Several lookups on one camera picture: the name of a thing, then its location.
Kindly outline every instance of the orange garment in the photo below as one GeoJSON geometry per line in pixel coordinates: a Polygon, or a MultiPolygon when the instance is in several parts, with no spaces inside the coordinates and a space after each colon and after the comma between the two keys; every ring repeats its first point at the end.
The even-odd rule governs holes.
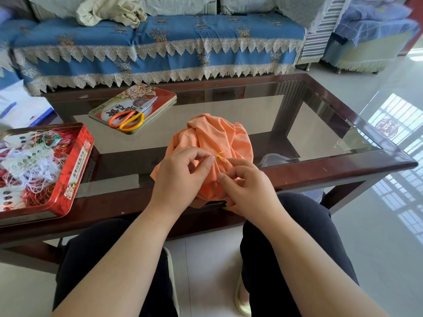
{"type": "MultiPolygon", "coordinates": [[[[214,154],[223,151],[220,154],[223,159],[216,158],[221,172],[226,172],[232,168],[226,158],[247,159],[252,162],[251,142],[244,127],[240,123],[232,124],[224,118],[214,117],[208,113],[192,118],[187,123],[187,129],[183,129],[173,136],[166,149],[165,157],[184,147],[203,148],[210,151],[210,154],[212,151],[214,154]]],[[[197,166],[198,164],[199,161],[194,160],[194,165],[197,166]]],[[[154,181],[157,178],[159,168],[160,164],[156,165],[151,173],[151,178],[154,181]]],[[[219,170],[214,164],[198,192],[198,198],[205,201],[219,201],[227,197],[222,187],[216,182],[219,170]]]]}

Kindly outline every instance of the yellow scissors handle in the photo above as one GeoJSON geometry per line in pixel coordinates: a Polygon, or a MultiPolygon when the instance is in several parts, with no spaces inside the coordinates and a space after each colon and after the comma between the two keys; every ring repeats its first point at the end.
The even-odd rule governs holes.
{"type": "Polygon", "coordinates": [[[137,114],[135,114],[132,118],[129,118],[127,121],[123,122],[120,126],[119,126],[119,130],[123,131],[123,132],[131,132],[134,130],[137,130],[142,124],[144,123],[144,113],[143,112],[138,112],[137,114]],[[138,122],[136,125],[134,125],[133,127],[124,129],[123,127],[128,125],[129,123],[131,123],[132,121],[140,118],[140,122],[138,122]]]}

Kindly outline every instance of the open tin box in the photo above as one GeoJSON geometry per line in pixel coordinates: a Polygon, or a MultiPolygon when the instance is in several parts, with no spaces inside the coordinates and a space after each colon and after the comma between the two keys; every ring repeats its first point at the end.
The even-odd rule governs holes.
{"type": "MultiPolygon", "coordinates": [[[[41,125],[37,127],[11,129],[0,133],[0,141],[2,141],[5,136],[9,135],[54,129],[70,129],[73,131],[78,129],[79,131],[77,133],[77,138],[72,143],[69,157],[63,165],[50,199],[38,206],[0,211],[0,227],[60,218],[70,211],[82,174],[87,165],[88,157],[93,148],[94,138],[89,133],[87,127],[82,123],[63,123],[58,125],[41,125]]],[[[3,193],[0,195],[0,202],[2,204],[5,202],[4,197],[8,194],[11,194],[11,192],[5,191],[3,188],[3,193]]]]}

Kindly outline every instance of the wooden table frame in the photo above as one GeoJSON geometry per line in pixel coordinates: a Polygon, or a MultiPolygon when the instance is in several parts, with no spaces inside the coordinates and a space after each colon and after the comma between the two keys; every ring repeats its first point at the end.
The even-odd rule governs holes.
{"type": "MultiPolygon", "coordinates": [[[[364,121],[348,106],[327,91],[308,74],[282,76],[266,75],[260,77],[218,78],[208,81],[170,82],[158,85],[169,91],[201,90],[215,87],[234,87],[264,82],[298,80],[315,90],[336,113],[352,122],[381,150],[366,153],[336,155],[330,158],[302,161],[265,168],[276,191],[304,191],[322,187],[334,187],[321,204],[335,213],[369,187],[391,172],[415,168],[418,163],[385,138],[373,126],[364,121]]],[[[121,88],[95,88],[81,90],[61,90],[45,96],[50,102],[92,100],[109,98],[120,92],[121,88]]],[[[287,120],[288,128],[292,122],[287,120]]],[[[152,187],[141,186],[137,189],[113,192],[106,195],[77,198],[71,211],[63,218],[40,221],[12,227],[0,228],[0,262],[55,273],[60,262],[62,249],[44,243],[80,233],[83,229],[109,218],[135,218],[143,210],[150,198],[152,187]],[[131,205],[139,205],[134,210],[131,205]]],[[[214,229],[222,229],[242,224],[245,219],[221,209],[223,203],[206,205],[201,209],[188,208],[177,220],[169,238],[180,238],[214,229]]]]}

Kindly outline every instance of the shoe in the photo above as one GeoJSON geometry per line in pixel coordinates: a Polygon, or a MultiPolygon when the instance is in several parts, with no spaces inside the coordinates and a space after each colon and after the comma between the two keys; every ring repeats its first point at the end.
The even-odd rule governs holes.
{"type": "Polygon", "coordinates": [[[241,288],[242,277],[241,274],[239,275],[238,283],[236,284],[235,289],[235,306],[240,311],[241,314],[251,317],[251,308],[250,304],[241,304],[241,300],[239,299],[239,289],[241,288]]]}
{"type": "Polygon", "coordinates": [[[175,305],[175,309],[176,309],[178,316],[180,316],[178,296],[176,294],[175,274],[173,273],[172,256],[171,256],[170,251],[166,247],[163,247],[163,249],[165,250],[165,253],[167,255],[167,266],[169,267],[169,278],[171,279],[171,283],[172,283],[173,304],[175,305]]]}

